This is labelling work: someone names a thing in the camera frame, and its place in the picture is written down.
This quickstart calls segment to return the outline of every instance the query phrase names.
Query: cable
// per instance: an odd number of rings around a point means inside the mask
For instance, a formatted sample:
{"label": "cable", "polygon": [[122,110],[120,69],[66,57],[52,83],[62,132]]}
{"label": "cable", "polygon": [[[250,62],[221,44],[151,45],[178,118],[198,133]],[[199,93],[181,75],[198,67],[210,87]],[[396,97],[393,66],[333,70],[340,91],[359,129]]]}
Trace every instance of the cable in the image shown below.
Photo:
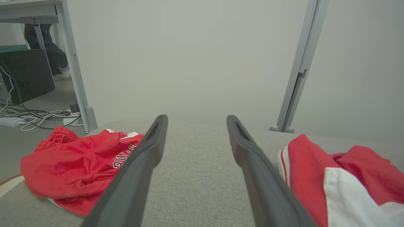
{"label": "cable", "polygon": [[6,106],[3,107],[2,109],[0,109],[0,114],[1,114],[1,112],[8,106],[8,101],[11,99],[11,91],[14,89],[14,85],[13,85],[13,83],[11,82],[11,76],[10,76],[8,73],[6,73],[6,71],[4,71],[4,69],[1,67],[1,65],[0,65],[0,69],[1,69],[6,75],[8,75],[8,78],[9,78],[10,84],[11,84],[11,90],[10,90],[9,93],[8,93],[9,97],[8,97],[8,99],[7,99],[7,101],[6,101]]}
{"label": "cable", "polygon": [[[51,120],[51,119],[53,119],[53,118],[75,118],[75,117],[68,117],[68,116],[60,116],[60,115],[58,115],[58,114],[61,114],[61,113],[62,113],[61,110],[55,110],[55,111],[47,112],[47,111],[44,111],[44,110],[28,109],[28,108],[24,105],[24,103],[23,103],[23,101],[22,101],[21,94],[20,94],[20,90],[19,90],[19,88],[18,88],[18,84],[17,84],[17,82],[15,81],[15,79],[14,79],[12,76],[10,76],[1,66],[0,66],[0,69],[1,69],[2,72],[4,72],[6,75],[8,75],[9,80],[10,80],[10,85],[11,85],[11,87],[12,87],[11,90],[9,91],[9,97],[8,97],[8,99],[7,99],[7,100],[0,99],[0,100],[4,101],[4,102],[6,103],[6,105],[0,104],[0,106],[3,106],[3,108],[0,110],[0,114],[1,114],[1,112],[2,112],[4,109],[7,109],[6,111],[7,111],[7,113],[9,113],[9,114],[10,114],[11,112],[14,112],[14,113],[16,113],[16,114],[19,114],[18,116],[14,116],[14,117],[15,117],[15,121],[18,121],[19,124],[25,124],[25,125],[21,128],[21,131],[23,131],[23,132],[25,132],[25,131],[30,131],[30,130],[33,130],[33,129],[35,129],[35,128],[54,129],[54,128],[41,127],[41,126],[39,126],[39,125],[40,125],[43,121],[45,121],[45,120]],[[16,87],[16,89],[17,89],[17,93],[18,93],[18,97],[19,97],[19,100],[20,100],[20,102],[21,102],[21,105],[12,104],[11,102],[9,102],[9,100],[11,99],[11,91],[14,89],[13,82],[14,82],[14,84],[16,85],[15,87]],[[14,108],[11,108],[11,107],[9,107],[9,103],[10,103],[10,105],[19,106],[19,107],[21,107],[21,108],[23,108],[23,109],[14,109]],[[82,125],[84,125],[84,124],[72,124],[73,122],[75,122],[75,121],[76,121],[77,119],[79,119],[79,118],[80,118],[80,115],[79,115],[75,120],[73,120],[71,123],[69,123],[69,124],[67,124],[67,125],[64,125],[64,126],[69,126],[69,125],[72,125],[72,126],[82,126]],[[29,128],[29,129],[25,129],[28,125],[31,125],[31,124],[34,125],[35,127]]]}
{"label": "cable", "polygon": [[[0,66],[0,69],[1,69],[6,75],[9,76],[9,78],[10,78],[10,84],[11,84],[11,86],[12,86],[12,89],[14,88],[14,86],[13,86],[13,83],[11,82],[11,80],[13,80],[13,82],[14,82],[14,84],[15,84],[15,87],[16,87],[16,89],[17,89],[17,94],[18,94],[19,100],[20,100],[20,102],[21,102],[21,105],[19,105],[19,106],[22,107],[22,108],[24,108],[27,112],[30,112],[32,115],[34,115],[34,116],[36,116],[36,117],[38,117],[38,118],[42,118],[42,117],[40,117],[40,116],[37,116],[36,113],[31,112],[30,109],[28,109],[27,107],[25,107],[24,102],[23,102],[23,99],[21,98],[20,89],[18,88],[18,84],[17,84],[17,82],[15,81],[14,77],[10,76],[1,66]],[[8,100],[11,98],[11,90],[10,90],[10,94],[9,94],[10,97],[9,97],[9,98],[7,99],[7,101],[6,101],[6,106],[7,106],[8,103],[9,103]]]}

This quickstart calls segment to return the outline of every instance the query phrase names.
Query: desk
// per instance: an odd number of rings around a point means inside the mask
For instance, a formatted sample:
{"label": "desk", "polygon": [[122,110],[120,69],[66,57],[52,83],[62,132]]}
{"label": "desk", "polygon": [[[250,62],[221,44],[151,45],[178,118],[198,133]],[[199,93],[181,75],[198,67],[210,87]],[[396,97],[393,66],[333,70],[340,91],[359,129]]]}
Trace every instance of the desk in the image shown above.
{"label": "desk", "polygon": [[84,129],[88,133],[90,131],[90,126],[88,124],[85,108],[90,108],[91,113],[92,109],[88,106],[84,91],[76,46],[74,45],[72,26],[70,24],[69,11],[67,8],[67,0],[14,0],[0,2],[0,23],[34,24],[39,45],[43,50],[45,50],[45,44],[40,24],[59,24]]}

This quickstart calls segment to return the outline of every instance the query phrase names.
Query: white cable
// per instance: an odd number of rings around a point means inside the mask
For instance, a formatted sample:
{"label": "white cable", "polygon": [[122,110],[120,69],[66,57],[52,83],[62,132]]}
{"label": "white cable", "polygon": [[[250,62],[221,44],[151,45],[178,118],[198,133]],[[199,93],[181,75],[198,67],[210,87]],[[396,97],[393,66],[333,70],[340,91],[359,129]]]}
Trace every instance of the white cable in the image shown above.
{"label": "white cable", "polygon": [[14,89],[14,85],[13,85],[13,83],[11,82],[11,76],[10,76],[8,73],[6,73],[6,71],[5,71],[1,66],[0,66],[0,69],[2,70],[2,72],[4,72],[6,75],[8,75],[8,78],[10,79],[10,84],[11,84],[11,90],[10,90],[10,92],[8,93],[9,97],[8,97],[8,99],[7,99],[7,101],[6,101],[6,106],[3,107],[2,109],[0,109],[0,114],[1,114],[1,112],[2,112],[4,109],[6,109],[7,106],[8,106],[8,101],[11,99],[11,91]]}
{"label": "white cable", "polygon": [[[49,113],[55,113],[55,112],[57,112],[57,114],[59,114],[59,113],[61,113],[62,111],[61,111],[61,110],[54,110],[54,111],[51,111],[51,112],[49,112]],[[59,115],[57,115],[57,114],[48,114],[48,115],[44,116],[43,119],[40,119],[40,118],[38,118],[38,117],[36,117],[36,116],[34,116],[34,115],[30,115],[30,116],[26,116],[26,117],[23,117],[23,118],[15,118],[14,120],[20,122],[20,121],[23,121],[23,120],[25,120],[25,119],[27,119],[27,118],[33,118],[32,121],[20,123],[20,124],[25,124],[25,125],[21,128],[21,131],[26,132],[26,131],[31,131],[31,130],[33,130],[33,129],[36,129],[44,120],[46,120],[46,119],[49,118],[49,117],[54,117],[54,116],[56,116],[56,117],[61,117],[61,116],[59,116]],[[25,129],[27,126],[31,125],[31,123],[37,123],[38,121],[40,121],[40,122],[39,122],[38,124],[36,124],[34,127],[29,128],[29,129]]]}
{"label": "white cable", "polygon": [[78,114],[78,115],[75,114],[75,117],[78,117],[78,118],[74,119],[70,123],[65,122],[65,120],[63,119],[63,126],[64,127],[67,127],[67,126],[83,126],[84,124],[72,124],[75,121],[77,121],[77,123],[79,122],[80,114]]}

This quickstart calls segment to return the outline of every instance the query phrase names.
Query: black pants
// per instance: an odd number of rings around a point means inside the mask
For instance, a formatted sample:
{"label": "black pants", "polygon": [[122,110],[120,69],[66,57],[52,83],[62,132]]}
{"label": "black pants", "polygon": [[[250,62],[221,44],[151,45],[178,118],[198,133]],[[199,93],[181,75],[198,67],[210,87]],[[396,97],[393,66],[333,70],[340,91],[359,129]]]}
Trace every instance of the black pants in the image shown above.
{"label": "black pants", "polygon": [[[41,24],[41,32],[44,38],[46,54],[48,55],[50,70],[52,75],[61,74],[62,71],[59,69],[65,68],[67,66],[66,54],[63,50],[59,49],[53,42],[49,30],[51,29],[51,24]],[[25,40],[27,40],[31,49],[40,49],[38,38],[36,37],[35,28],[32,24],[25,24],[24,31]]]}

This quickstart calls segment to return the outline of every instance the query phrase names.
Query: gray couch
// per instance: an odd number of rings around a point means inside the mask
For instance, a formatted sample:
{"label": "gray couch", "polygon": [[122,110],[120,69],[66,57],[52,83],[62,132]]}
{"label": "gray couch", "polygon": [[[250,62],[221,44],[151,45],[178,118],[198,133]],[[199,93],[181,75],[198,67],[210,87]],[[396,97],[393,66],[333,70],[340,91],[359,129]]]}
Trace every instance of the gray couch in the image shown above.
{"label": "gray couch", "polygon": [[[146,133],[152,124],[112,122],[92,132],[110,128],[116,132]],[[276,166],[279,150],[298,134],[270,131],[249,133]],[[370,147],[404,170],[404,153],[390,145],[335,139],[308,138],[327,153],[347,152],[354,145]],[[33,196],[21,182],[0,198],[0,226],[79,226],[83,218]],[[143,226],[242,225],[254,219],[241,168],[232,156],[225,126],[169,122],[164,155],[154,169]]]}

